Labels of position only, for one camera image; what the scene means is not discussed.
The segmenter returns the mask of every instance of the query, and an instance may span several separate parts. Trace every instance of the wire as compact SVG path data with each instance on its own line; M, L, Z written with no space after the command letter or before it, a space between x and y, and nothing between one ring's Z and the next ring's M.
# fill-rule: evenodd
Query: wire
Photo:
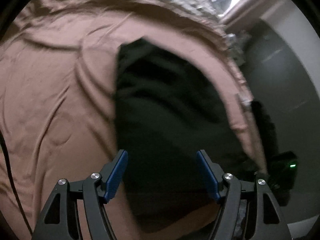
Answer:
M1 148L2 148L2 152L3 152L3 155L4 155L4 161L5 161L5 165L7 167L7 173L8 173L8 177L9 177L9 181L10 181L10 185L11 185L11 188L12 188L12 191L13 191L13 194L16 198L16 201L18 203L18 207L19 207L19 210L20 210L20 213L23 217L23 220L24 222L26 223L27 225L27 228L32 236L32 229L31 229L31 226L27 220L27 217L26 217L26 214L22 208L22 205L21 205L21 202L20 202L20 199L19 199L19 196L18 196L18 193L17 193L17 189L14 185L14 181L13 181L13 177L12 177L12 172L11 172L11 166L10 166L10 160L9 160L9 153L8 153L8 149L7 149L7 146L5 144L5 141L4 141L4 138L3 138L3 135L2 135L2 132L0 131L0 145L1 145Z

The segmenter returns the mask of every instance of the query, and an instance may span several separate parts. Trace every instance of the brown sleeping bag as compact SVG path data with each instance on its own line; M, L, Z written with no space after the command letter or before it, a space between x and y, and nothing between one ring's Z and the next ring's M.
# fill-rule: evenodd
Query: brown sleeping bag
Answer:
M201 70L218 91L231 129L261 171L266 164L251 112L252 95L226 56L224 33L156 0L32 0L14 22L19 31L0 47L0 129L22 206L34 228L60 178L85 179L117 153L114 127L116 55L146 37ZM177 239L215 219L215 203L168 227L145 233L123 185L105 206L117 239ZM0 155L0 210L20 239L30 239ZM90 239L79 202L84 239Z

